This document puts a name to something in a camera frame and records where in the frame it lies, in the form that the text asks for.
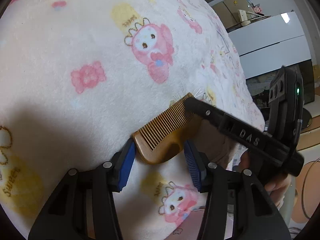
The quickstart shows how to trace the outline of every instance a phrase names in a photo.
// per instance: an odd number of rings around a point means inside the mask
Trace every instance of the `finger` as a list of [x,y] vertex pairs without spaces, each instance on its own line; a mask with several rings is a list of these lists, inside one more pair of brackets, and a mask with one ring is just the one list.
[[273,191],[277,190],[283,186],[286,186],[287,184],[290,184],[291,177],[289,177],[286,173],[280,173],[273,177],[270,182],[268,182],[264,188],[266,191]]
[[250,167],[250,157],[248,150],[246,150],[240,157],[239,168],[241,171],[248,169]]
[[276,206],[283,199],[283,196],[284,196],[285,192],[287,191],[288,187],[289,187],[289,185],[278,188],[278,189],[271,192],[270,198]]

